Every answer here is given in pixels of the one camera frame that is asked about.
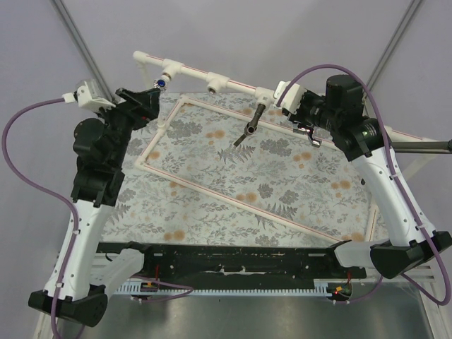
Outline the dark grey lever faucet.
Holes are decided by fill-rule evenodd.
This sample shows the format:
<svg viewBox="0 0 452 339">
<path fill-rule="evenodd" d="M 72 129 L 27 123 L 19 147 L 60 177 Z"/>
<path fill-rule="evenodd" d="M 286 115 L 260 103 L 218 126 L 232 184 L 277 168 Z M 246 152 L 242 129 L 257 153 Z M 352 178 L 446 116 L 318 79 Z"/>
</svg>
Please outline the dark grey lever faucet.
<svg viewBox="0 0 452 339">
<path fill-rule="evenodd" d="M 254 113 L 251 121 L 245 126 L 244 133 L 233 143 L 234 147 L 240 146 L 240 144 L 244 141 L 245 138 L 254 134 L 257 130 L 258 123 L 266 110 L 266 106 L 264 104 L 258 104 L 256 111 Z"/>
</svg>

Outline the chrome faucet on mat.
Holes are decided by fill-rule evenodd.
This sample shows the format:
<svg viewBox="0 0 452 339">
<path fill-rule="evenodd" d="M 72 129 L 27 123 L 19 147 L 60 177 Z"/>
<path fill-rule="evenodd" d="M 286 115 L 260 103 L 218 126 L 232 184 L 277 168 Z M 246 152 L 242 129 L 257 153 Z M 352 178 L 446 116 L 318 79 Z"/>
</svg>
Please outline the chrome faucet on mat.
<svg viewBox="0 0 452 339">
<path fill-rule="evenodd" d="M 302 134 L 308 138 L 310 144 L 316 148 L 320 148 L 322 144 L 322 140 L 315 138 L 314 136 L 314 127 L 313 126 L 304 126 L 302 124 L 296 124 L 293 127 L 293 132 Z"/>
</svg>

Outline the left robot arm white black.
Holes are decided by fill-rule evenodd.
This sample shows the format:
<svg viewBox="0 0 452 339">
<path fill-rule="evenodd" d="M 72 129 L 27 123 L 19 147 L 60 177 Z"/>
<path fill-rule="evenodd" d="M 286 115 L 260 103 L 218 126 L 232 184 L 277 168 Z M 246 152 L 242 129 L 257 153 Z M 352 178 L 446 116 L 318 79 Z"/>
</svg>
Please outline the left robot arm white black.
<svg viewBox="0 0 452 339">
<path fill-rule="evenodd" d="M 100 236 L 123 184 L 122 165 L 131 134 L 157 119 L 160 93 L 159 88 L 143 92 L 120 88 L 116 94 L 121 102 L 113 103 L 97 97 L 87 85 L 77 90 L 79 107 L 97 116 L 74 130 L 77 173 L 68 230 L 51 277 L 28 300 L 30 307 L 52 320 L 96 326 L 112 294 L 143 270 L 150 247 L 129 242 L 104 268 L 91 272 Z"/>
</svg>

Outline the white pipe frame red stripe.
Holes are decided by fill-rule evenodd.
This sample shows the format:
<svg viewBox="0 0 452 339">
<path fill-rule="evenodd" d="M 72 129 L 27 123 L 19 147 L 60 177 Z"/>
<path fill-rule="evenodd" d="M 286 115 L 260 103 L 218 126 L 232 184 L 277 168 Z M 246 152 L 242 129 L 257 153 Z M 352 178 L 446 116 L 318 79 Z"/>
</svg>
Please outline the white pipe frame red stripe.
<svg viewBox="0 0 452 339">
<path fill-rule="evenodd" d="M 218 73 L 198 70 L 181 62 L 161 59 L 145 52 L 135 51 L 133 58 L 148 88 L 153 87 L 154 80 L 167 69 L 174 72 L 174 77 L 183 74 L 205 81 L 210 93 L 218 93 L 223 88 L 232 89 L 253 95 L 257 104 L 264 104 L 266 109 L 274 106 L 275 90 L 243 84 Z M 302 76 L 315 70 L 315 67 L 311 67 L 290 81 L 279 102 L 294 84 L 298 84 Z M 423 239 L 430 239 L 435 227 L 412 195 L 404 174 L 398 167 L 395 157 L 397 152 L 394 151 L 392 142 L 435 140 L 395 131 L 384 126 L 381 117 L 370 119 L 361 112 L 353 113 L 351 109 L 345 108 L 326 106 L 326 109 L 329 129 L 314 127 L 314 136 L 322 140 L 321 146 L 326 145 L 342 151 L 363 175 L 375 200 L 373 207 L 379 210 L 386 222 L 392 245 L 406 246 L 413 240 L 421 242 Z"/>
</svg>

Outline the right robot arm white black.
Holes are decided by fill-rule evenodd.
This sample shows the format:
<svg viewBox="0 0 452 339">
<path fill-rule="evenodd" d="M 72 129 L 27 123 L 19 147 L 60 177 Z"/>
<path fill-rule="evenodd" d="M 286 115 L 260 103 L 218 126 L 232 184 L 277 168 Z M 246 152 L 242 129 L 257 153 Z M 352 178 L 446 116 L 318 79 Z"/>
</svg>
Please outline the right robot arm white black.
<svg viewBox="0 0 452 339">
<path fill-rule="evenodd" d="M 321 144 L 314 138 L 315 128 L 330 133 L 335 147 L 363 178 L 386 224 L 386 241 L 337 245 L 338 263 L 375 268 L 391 279 L 428 262 L 434 250 L 451 247 L 451 235 L 438 231 L 417 204 L 378 120 L 363 114 L 363 94 L 358 81 L 341 74 L 327 79 L 324 95 L 283 83 L 275 98 L 294 130 L 306 134 L 313 145 Z"/>
</svg>

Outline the floral patterned table mat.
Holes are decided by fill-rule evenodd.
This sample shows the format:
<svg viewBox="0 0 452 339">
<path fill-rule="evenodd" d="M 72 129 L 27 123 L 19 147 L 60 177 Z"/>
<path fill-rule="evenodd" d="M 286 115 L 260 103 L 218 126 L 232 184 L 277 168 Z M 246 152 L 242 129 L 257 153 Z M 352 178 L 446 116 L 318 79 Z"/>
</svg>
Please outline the floral patterned table mat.
<svg viewBox="0 0 452 339">
<path fill-rule="evenodd" d="M 332 143 L 296 137 L 277 110 L 235 145 L 254 111 L 245 95 L 168 95 L 131 137 L 106 242 L 320 247 L 384 239 L 358 173 Z"/>
</svg>

